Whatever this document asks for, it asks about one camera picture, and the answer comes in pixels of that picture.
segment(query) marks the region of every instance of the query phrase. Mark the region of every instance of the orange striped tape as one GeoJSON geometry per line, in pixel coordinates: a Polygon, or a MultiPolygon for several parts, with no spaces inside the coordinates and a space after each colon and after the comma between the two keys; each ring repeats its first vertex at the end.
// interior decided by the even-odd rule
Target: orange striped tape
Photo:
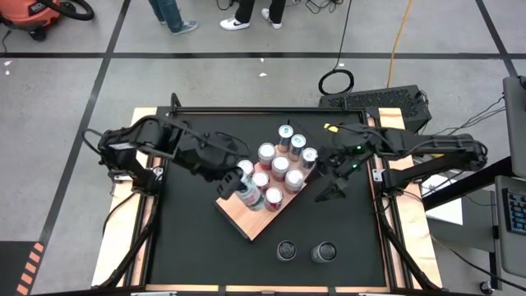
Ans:
{"type": "Polygon", "coordinates": [[[29,295],[33,283],[35,282],[36,274],[44,255],[44,245],[42,243],[35,243],[33,249],[30,252],[29,258],[25,263],[24,272],[20,277],[18,286],[16,287],[17,295],[29,295]]]}

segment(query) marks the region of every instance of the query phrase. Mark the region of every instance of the orange shop vacuum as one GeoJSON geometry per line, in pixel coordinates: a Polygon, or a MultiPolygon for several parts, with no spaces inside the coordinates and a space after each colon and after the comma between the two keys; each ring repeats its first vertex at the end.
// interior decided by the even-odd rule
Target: orange shop vacuum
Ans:
{"type": "Polygon", "coordinates": [[[78,21],[90,21],[95,13],[85,0],[0,0],[0,22],[14,30],[29,32],[31,38],[43,41],[46,30],[58,22],[61,16],[78,21]],[[71,2],[84,8],[77,13],[71,2]]]}

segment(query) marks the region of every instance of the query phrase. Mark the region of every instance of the white sneaker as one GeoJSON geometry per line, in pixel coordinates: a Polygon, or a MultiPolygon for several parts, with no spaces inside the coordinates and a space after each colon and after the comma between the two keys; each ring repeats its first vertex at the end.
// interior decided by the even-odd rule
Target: white sneaker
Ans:
{"type": "Polygon", "coordinates": [[[269,14],[270,14],[269,8],[263,8],[263,9],[261,10],[261,15],[263,16],[263,18],[265,19],[265,21],[268,21],[269,24],[271,24],[272,27],[273,27],[274,29],[276,29],[276,30],[277,30],[277,29],[281,29],[281,24],[275,24],[275,23],[273,23],[273,22],[270,20],[269,14]]]}
{"type": "Polygon", "coordinates": [[[225,30],[241,30],[246,29],[250,26],[250,23],[242,23],[241,21],[236,20],[235,16],[232,16],[231,18],[221,21],[219,23],[221,25],[221,28],[225,30]]]}

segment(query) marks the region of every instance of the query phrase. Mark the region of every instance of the black keyboard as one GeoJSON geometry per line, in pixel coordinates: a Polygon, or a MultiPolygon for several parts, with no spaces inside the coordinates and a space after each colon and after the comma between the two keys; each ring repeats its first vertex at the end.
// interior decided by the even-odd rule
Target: black keyboard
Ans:
{"type": "Polygon", "coordinates": [[[526,235],[526,196],[507,192],[504,204],[508,231],[526,235]]]}

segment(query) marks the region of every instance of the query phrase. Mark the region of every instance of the white paper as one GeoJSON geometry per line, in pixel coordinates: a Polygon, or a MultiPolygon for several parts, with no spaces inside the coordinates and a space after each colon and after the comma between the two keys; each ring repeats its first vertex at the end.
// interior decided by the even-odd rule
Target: white paper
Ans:
{"type": "MultiPolygon", "coordinates": [[[[435,191],[438,189],[441,189],[443,187],[449,186],[451,183],[454,183],[455,180],[451,179],[450,182],[444,183],[444,185],[440,187],[436,187],[443,183],[445,180],[447,180],[447,177],[441,176],[441,175],[434,175],[431,176],[426,182],[422,183],[422,195],[427,194],[431,189],[431,191],[435,191]]],[[[429,218],[442,220],[445,222],[455,223],[458,225],[463,224],[463,217],[462,217],[462,199],[457,198],[454,201],[450,201],[442,206],[438,206],[432,210],[428,210],[426,212],[426,216],[429,218]]]]}

